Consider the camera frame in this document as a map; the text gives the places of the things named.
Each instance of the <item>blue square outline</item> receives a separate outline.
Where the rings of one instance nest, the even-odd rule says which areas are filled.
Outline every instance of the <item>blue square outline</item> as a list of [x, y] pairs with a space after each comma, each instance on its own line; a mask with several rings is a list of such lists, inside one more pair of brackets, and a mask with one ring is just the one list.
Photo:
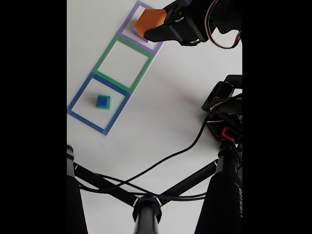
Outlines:
[[[77, 113], [72, 111], [72, 108], [74, 107], [74, 105], [78, 101], [79, 97], [81, 96], [81, 94], [83, 93], [83, 91], [85, 90], [87, 85], [89, 84], [90, 80], [93, 79], [93, 78], [96, 79], [97, 81], [101, 82], [102, 84], [104, 84], [104, 85], [114, 89], [115, 91], [117, 91], [120, 94], [125, 96], [125, 98], [121, 102], [120, 106], [116, 110], [115, 114], [113, 115], [111, 121], [108, 123], [106, 129], [98, 127], [94, 123], [90, 122], [89, 120], [85, 119], [84, 117], [82, 117], [82, 116], [80, 116]], [[98, 75], [96, 75], [94, 73], [90, 73], [88, 78], [86, 79], [86, 81], [83, 83], [83, 85], [78, 90], [77, 94], [75, 95], [75, 97], [73, 98], [73, 100], [71, 101], [69, 106], [67, 107], [67, 113], [69, 115], [73, 116], [74, 118], [80, 120], [81, 122], [85, 123], [86, 125], [90, 126], [91, 128], [97, 130], [98, 132], [100, 132], [100, 133], [102, 133], [104, 135], [107, 135], [109, 133], [109, 131], [111, 130], [113, 124], [117, 120], [117, 118], [118, 118], [119, 114], [121, 113], [122, 109], [125, 107], [126, 103], [128, 102], [130, 96], [131, 96], [131, 94], [129, 94], [128, 92], [126, 92], [123, 89], [119, 88], [118, 86], [108, 82], [107, 80], [104, 80], [103, 78], [99, 77]]]

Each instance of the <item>small cube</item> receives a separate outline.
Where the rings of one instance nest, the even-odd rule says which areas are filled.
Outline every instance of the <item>small cube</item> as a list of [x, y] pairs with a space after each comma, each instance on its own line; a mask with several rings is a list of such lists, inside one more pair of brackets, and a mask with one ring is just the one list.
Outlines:
[[143, 40], [143, 41], [145, 41], [145, 42], [148, 42], [148, 40], [147, 40], [145, 37], [141, 37], [141, 36], [138, 34], [136, 28], [133, 29], [133, 34], [136, 35], [137, 37], [139, 37], [141, 40]]
[[109, 110], [111, 108], [111, 97], [98, 95], [97, 97], [97, 108]]

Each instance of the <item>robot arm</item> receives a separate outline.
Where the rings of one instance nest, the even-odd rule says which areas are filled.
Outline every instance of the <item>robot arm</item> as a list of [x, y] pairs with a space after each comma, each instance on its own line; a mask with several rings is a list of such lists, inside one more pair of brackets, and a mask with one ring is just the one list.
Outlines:
[[[210, 17], [206, 17], [211, 6]], [[161, 10], [144, 12], [145, 16], [138, 20], [139, 27], [136, 27], [142, 36], [153, 42], [176, 40], [184, 46], [195, 46], [209, 39], [206, 23], [211, 33], [216, 27], [222, 34], [242, 30], [242, 0], [176, 0], [162, 10], [163, 14], [154, 14], [156, 11]]]

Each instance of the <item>white table surface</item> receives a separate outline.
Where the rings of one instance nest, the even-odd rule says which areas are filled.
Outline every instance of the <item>white table surface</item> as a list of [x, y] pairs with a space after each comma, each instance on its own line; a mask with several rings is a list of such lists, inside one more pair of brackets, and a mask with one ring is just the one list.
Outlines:
[[[67, 0], [67, 106], [133, 8], [135, 0]], [[171, 0], [144, 0], [163, 8]], [[229, 46], [237, 32], [213, 36]], [[242, 45], [232, 50], [209, 41], [196, 47], [165, 42], [107, 136], [67, 115], [67, 144], [88, 170], [129, 179], [164, 157], [188, 147], [205, 112], [201, 106], [218, 81], [242, 74]], [[133, 181], [162, 193], [217, 159], [219, 143], [205, 129], [197, 145]], [[207, 191], [209, 179], [183, 195]], [[128, 186], [122, 188], [138, 192]], [[131, 234], [133, 208], [110, 195], [81, 191], [90, 234]], [[203, 201], [162, 207], [160, 234], [192, 234]]]

